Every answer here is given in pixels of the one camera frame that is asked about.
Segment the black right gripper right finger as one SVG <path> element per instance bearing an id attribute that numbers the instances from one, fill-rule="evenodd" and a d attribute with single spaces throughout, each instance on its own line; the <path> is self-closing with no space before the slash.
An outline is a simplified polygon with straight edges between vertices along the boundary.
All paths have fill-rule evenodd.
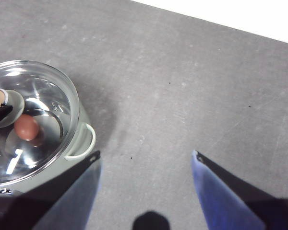
<path id="1" fill-rule="evenodd" d="M 288 230 L 288 198 L 266 193 L 200 152 L 192 152 L 191 165 L 210 230 Z"/>

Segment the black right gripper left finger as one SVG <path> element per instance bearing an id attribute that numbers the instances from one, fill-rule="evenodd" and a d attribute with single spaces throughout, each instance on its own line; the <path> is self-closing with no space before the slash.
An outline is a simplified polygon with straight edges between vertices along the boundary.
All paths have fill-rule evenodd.
<path id="1" fill-rule="evenodd" d="M 26 193 L 0 194 L 0 230 L 83 230 L 99 189 L 101 152 Z"/>

